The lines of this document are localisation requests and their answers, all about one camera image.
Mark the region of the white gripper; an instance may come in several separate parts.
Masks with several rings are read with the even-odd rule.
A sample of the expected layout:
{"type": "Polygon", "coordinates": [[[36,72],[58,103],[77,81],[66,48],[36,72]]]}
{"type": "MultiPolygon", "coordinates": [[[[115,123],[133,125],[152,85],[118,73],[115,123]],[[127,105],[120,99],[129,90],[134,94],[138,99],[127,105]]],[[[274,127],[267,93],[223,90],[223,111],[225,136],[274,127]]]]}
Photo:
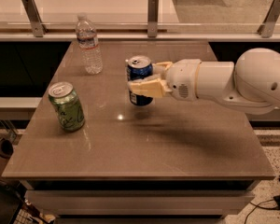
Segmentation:
{"type": "Polygon", "coordinates": [[[176,100],[195,101],[196,76],[201,64],[199,59],[183,59],[176,63],[154,63],[153,76],[128,82],[129,90],[151,98],[162,98],[170,93],[176,100]]]}

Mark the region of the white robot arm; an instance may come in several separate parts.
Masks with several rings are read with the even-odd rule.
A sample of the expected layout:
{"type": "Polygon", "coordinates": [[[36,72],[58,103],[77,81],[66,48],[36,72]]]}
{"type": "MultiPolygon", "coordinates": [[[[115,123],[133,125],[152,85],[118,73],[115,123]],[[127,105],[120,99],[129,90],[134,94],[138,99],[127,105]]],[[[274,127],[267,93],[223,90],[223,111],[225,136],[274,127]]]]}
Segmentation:
{"type": "Polygon", "coordinates": [[[129,90],[151,98],[211,100],[247,114],[280,109],[280,53],[264,48],[244,52],[237,62],[183,59],[153,65],[153,74],[128,83],[129,90]]]}

